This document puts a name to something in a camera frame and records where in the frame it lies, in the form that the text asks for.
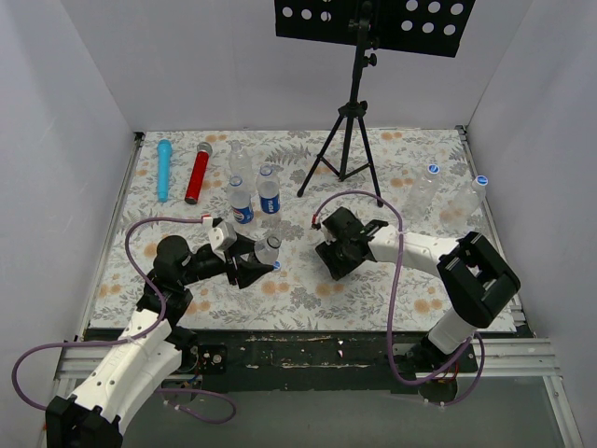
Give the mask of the small black-label clear bottle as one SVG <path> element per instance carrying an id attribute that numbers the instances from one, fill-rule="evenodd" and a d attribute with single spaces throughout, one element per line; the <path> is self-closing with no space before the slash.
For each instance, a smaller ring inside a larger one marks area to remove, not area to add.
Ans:
<path id="1" fill-rule="evenodd" d="M 255 243 L 256 260 L 262 264 L 275 266 L 278 261 L 281 239 L 276 235 L 269 235 Z"/>

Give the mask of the blue white bottle cap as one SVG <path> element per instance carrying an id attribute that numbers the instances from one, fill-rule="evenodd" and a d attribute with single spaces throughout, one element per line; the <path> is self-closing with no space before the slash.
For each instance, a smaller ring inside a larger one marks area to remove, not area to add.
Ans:
<path id="1" fill-rule="evenodd" d="M 440 172 L 440 167 L 438 165 L 436 165 L 436 164 L 429 164 L 427 166 L 427 172 L 430 175 L 438 175 L 439 172 Z"/>

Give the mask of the clear Pocari bottle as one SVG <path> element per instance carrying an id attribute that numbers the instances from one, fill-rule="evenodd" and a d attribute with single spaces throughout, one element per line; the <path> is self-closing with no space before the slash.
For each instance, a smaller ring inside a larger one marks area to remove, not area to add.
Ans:
<path id="1" fill-rule="evenodd" d="M 462 186 L 447 208 L 440 213 L 440 222 L 445 229 L 460 230 L 480 207 L 488 185 L 486 187 L 479 186 L 475 182 L 475 178 Z"/>

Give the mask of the blue Pocari Sweat cap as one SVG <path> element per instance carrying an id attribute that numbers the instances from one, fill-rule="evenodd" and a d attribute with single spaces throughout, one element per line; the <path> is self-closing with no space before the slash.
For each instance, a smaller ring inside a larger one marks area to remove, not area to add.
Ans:
<path id="1" fill-rule="evenodd" d="M 488 178 L 487 178 L 485 175 L 478 175 L 478 176 L 475 178 L 475 182 L 476 182 L 476 183 L 477 183 L 479 186 L 486 187 L 486 186 L 488 185 L 488 183 L 489 183 L 489 180 L 488 180 Z"/>

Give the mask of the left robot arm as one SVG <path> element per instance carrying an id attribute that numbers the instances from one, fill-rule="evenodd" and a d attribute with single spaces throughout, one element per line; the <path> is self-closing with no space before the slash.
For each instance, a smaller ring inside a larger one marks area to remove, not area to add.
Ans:
<path id="1" fill-rule="evenodd" d="M 195 370 L 197 336 L 178 322 L 192 301 L 189 286 L 224 274 L 245 288 L 273 271 L 280 242 L 272 247 L 238 235 L 221 222 L 209 242 L 191 251 L 179 235 L 162 239 L 144 294 L 117 344 L 68 397 L 45 411 L 49 447 L 119 447 L 138 411 L 171 373 Z"/>

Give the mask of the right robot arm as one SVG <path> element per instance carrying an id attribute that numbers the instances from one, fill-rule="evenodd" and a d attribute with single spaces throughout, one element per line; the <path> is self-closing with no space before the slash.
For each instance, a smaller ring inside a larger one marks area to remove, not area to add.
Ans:
<path id="1" fill-rule="evenodd" d="M 392 262 L 439 278 L 451 308 L 411 349 L 411 358 L 443 371 L 478 329 L 488 328 L 521 288 L 519 277 L 482 234 L 461 238 L 401 232 L 380 219 L 364 224 L 341 207 L 312 227 L 325 240 L 316 253 L 335 280 L 366 261 Z"/>

